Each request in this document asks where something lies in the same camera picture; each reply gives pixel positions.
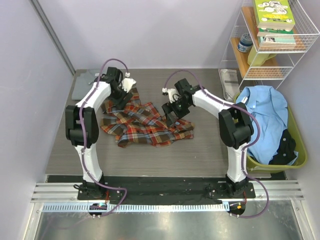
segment red plaid cloth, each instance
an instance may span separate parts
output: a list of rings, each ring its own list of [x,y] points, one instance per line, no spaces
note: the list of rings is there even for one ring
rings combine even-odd
[[[119,147],[130,143],[150,144],[156,147],[168,146],[180,139],[193,139],[195,125],[179,119],[172,127],[167,127],[166,117],[161,116],[156,107],[148,102],[140,102],[136,88],[133,97],[123,110],[116,109],[112,101],[106,100],[101,108],[104,117],[100,127],[107,134],[115,135]]]

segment laundry basket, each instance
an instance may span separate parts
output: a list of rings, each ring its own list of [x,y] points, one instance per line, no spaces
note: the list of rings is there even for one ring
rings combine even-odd
[[[240,95],[238,93],[233,98],[233,102],[236,102],[237,97]],[[296,121],[292,114],[290,107],[288,106],[288,131],[294,138],[296,146],[295,150],[299,153],[298,158],[293,165],[265,165],[255,161],[251,156],[246,156],[246,168],[248,172],[255,173],[271,173],[276,174],[288,169],[298,169],[304,166],[308,161],[308,154],[304,142],[302,141],[301,134],[297,127]]]

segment plastic tub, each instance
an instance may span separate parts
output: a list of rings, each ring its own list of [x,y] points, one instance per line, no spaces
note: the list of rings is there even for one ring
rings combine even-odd
[[[236,102],[237,97],[240,94],[238,93],[233,101]],[[295,118],[292,114],[290,107],[288,106],[288,131],[291,136],[294,138],[296,146],[295,150],[299,153],[298,158],[293,165],[265,165],[255,161],[251,156],[246,156],[246,168],[248,172],[256,173],[271,173],[276,174],[288,169],[298,169],[303,167],[308,161],[308,154],[306,151],[305,144],[301,138],[298,126],[296,124]]]

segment black cloth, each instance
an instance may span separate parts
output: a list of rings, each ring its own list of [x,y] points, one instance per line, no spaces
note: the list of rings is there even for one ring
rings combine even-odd
[[[288,129],[282,132],[277,154],[269,162],[270,165],[287,165],[297,156],[295,155],[296,141],[291,137]]]

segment folded gray cloth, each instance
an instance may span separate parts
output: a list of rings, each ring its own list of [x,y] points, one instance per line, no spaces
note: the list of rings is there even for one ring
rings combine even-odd
[[[81,73],[80,76],[75,79],[71,99],[75,101],[82,100],[92,88],[98,74],[99,69],[90,69]]]

